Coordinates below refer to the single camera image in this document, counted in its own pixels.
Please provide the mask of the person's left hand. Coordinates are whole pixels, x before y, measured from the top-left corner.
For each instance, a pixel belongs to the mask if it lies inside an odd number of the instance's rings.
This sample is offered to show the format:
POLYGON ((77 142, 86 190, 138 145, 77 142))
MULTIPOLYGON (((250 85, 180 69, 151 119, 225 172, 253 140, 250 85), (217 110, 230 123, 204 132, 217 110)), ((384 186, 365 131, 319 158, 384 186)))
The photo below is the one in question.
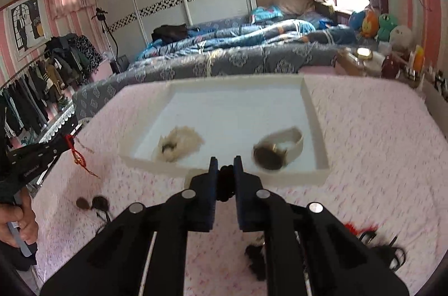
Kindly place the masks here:
POLYGON ((22 188, 20 190, 20 199, 22 203, 20 206, 1 204, 0 239, 1 242, 14 248, 18 248, 19 245, 8 228, 8 222, 16 222, 18 224, 20 238, 28 245, 36 242, 39 231, 39 226, 36 222, 36 214, 32 209, 32 200, 27 188, 22 188))

